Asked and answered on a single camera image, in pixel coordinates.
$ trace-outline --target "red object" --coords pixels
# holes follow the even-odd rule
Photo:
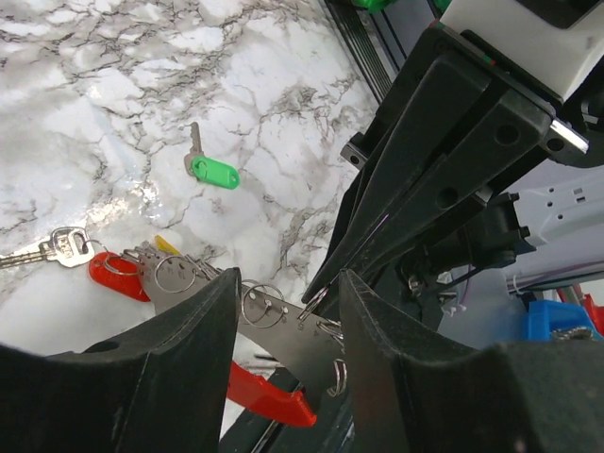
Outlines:
[[[585,295],[583,307],[585,307],[585,311],[587,311],[587,314],[592,319],[596,330],[600,335],[604,335],[604,307],[598,307],[589,294]]]
[[[139,300],[141,302],[149,302],[149,297],[143,291],[143,286],[139,281],[139,276],[120,276],[111,272],[104,265],[105,258],[108,252],[101,252],[94,256],[88,265],[88,272],[91,278],[107,288],[117,291],[128,297]],[[137,272],[136,264],[130,261],[121,259],[117,254],[109,252],[111,258],[109,264],[125,274]]]
[[[257,415],[291,427],[309,428],[317,421],[302,392],[288,394],[235,362],[230,365],[226,397]]]

